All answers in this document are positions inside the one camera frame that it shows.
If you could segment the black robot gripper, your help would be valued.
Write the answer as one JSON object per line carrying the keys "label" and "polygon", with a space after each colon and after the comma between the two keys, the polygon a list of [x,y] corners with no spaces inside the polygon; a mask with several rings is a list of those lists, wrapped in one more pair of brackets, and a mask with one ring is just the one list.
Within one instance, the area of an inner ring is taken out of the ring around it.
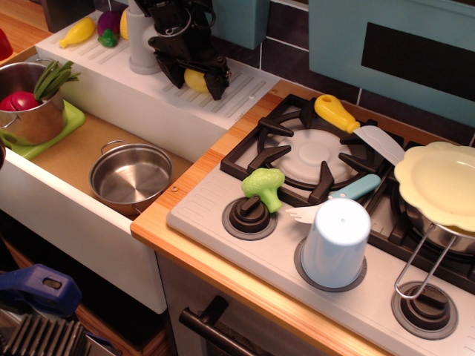
{"label": "black robot gripper", "polygon": [[186,68],[204,73],[208,92],[220,100],[230,84],[226,57],[211,41],[215,23],[212,1],[136,1],[154,22],[148,40],[162,72],[177,88],[185,84]]}

